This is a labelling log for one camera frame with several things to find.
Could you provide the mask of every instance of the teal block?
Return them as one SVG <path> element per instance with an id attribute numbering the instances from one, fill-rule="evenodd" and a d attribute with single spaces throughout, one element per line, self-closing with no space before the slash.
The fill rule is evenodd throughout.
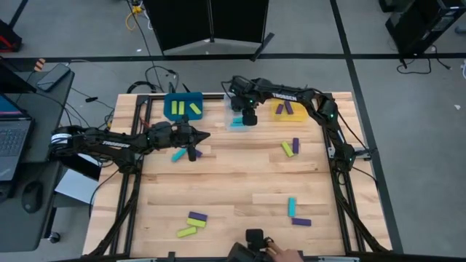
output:
<path id="1" fill-rule="evenodd" d="M 230 127 L 244 127 L 244 124 L 242 124 L 242 123 L 231 123 Z"/>
<path id="2" fill-rule="evenodd" d="M 182 148 L 180 151 L 176 152 L 172 156 L 172 162 L 177 162 L 184 154 L 186 153 L 186 149 Z"/>
<path id="3" fill-rule="evenodd" d="M 288 199 L 288 216 L 293 217 L 296 215 L 296 198 L 290 197 Z"/>

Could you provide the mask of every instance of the wooden table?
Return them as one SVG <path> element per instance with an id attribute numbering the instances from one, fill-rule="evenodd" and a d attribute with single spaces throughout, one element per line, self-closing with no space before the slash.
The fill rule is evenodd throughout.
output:
<path id="1" fill-rule="evenodd" d="M 130 133 L 137 95 L 120 95 L 111 130 Z M 350 92 L 335 92 L 341 115 L 362 137 Z M 235 242 L 245 244 L 246 229 L 263 229 L 282 248 L 303 250 L 305 255 L 343 255 L 336 203 L 321 127 L 305 122 L 272 121 L 270 103 L 259 106 L 258 124 L 249 132 L 227 132 L 224 102 L 205 100 L 202 120 L 190 122 L 211 136 L 197 149 L 201 159 L 183 156 L 170 161 L 178 149 L 156 151 L 145 157 L 131 257 L 225 257 Z M 151 124 L 164 121 L 163 100 L 153 103 Z M 360 147 L 342 124 L 349 143 Z M 300 138 L 300 154 L 288 158 L 280 144 Z M 370 162 L 356 160 L 355 167 L 371 173 Z M 116 170 L 102 171 L 100 181 Z M 386 248 L 391 248 L 375 184 L 368 176 L 351 173 L 360 219 Z M 122 176 L 115 175 L 96 194 L 83 253 L 93 250 L 115 219 Z M 296 214 L 312 219 L 312 227 L 291 225 L 289 197 L 297 198 Z M 209 216 L 205 229 L 178 239 L 187 227 L 189 211 Z M 356 249 L 353 227 L 349 227 Z M 126 228 L 122 229 L 122 252 Z"/>

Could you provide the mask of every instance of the black desk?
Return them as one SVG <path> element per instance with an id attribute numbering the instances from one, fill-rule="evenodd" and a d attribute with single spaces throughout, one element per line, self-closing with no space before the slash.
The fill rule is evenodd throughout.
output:
<path id="1" fill-rule="evenodd" d="M 29 82 L 35 84 L 45 74 L 34 73 Z M 29 73 L 18 75 L 27 79 Z M 71 72 L 52 92 L 44 94 L 65 104 L 73 78 L 74 73 Z M 8 96 L 13 101 L 18 97 L 18 95 Z M 57 103 L 35 94 L 22 94 L 17 104 L 28 111 L 36 120 L 36 125 L 17 173 L 13 198 L 0 204 L 0 252 L 32 251 L 38 247 L 40 239 L 52 225 L 55 214 L 54 190 L 63 174 L 61 163 L 46 162 L 50 134 L 60 123 L 63 109 Z M 25 185 L 36 179 L 38 175 L 44 186 L 42 207 L 36 213 L 28 214 L 21 206 L 21 195 Z"/>

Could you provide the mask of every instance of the concrete floor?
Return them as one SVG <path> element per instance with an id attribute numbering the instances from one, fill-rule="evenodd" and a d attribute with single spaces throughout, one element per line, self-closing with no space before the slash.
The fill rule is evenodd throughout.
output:
<path id="1" fill-rule="evenodd" d="M 387 14 L 374 0 L 337 0 L 353 54 L 395 53 L 384 23 Z M 9 21 L 18 0 L 0 3 L 0 19 Z M 25 48 L 6 57 L 147 55 L 138 31 L 128 31 L 128 8 L 119 0 L 30 1 L 15 27 Z M 153 55 L 160 55 L 154 34 L 139 19 Z M 457 24 L 465 24 L 466 17 Z M 466 36 L 450 28 L 435 44 L 439 52 L 466 52 Z M 271 0 L 267 30 L 276 34 L 268 53 L 343 53 L 328 0 Z M 244 47 L 215 47 L 238 53 Z M 196 48 L 183 54 L 202 53 Z M 462 59 L 436 61 L 430 75 L 401 75 L 397 60 L 355 60 L 387 187 L 405 253 L 466 257 L 466 184 L 462 160 L 466 141 L 466 79 Z M 135 81 L 150 62 L 75 63 L 73 87 L 107 104 Z M 178 71 L 191 90 L 220 92 L 220 81 L 241 74 L 323 91 L 352 91 L 345 60 L 217 60 L 157 62 Z M 427 70 L 419 60 L 410 70 Z M 103 123 L 108 109 L 71 92 L 68 102 L 91 125 Z M 1 253 L 0 261 L 53 261 L 80 255 L 88 224 L 87 209 L 57 214 L 54 230 L 63 240 L 41 242 L 29 253 Z"/>

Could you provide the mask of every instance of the human hand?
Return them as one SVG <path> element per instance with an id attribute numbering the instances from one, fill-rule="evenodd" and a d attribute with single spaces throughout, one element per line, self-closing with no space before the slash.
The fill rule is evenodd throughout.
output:
<path id="1" fill-rule="evenodd" d="M 267 254 L 269 254 L 274 262 L 303 262 L 298 250 L 282 250 L 274 242 L 269 242 Z"/>

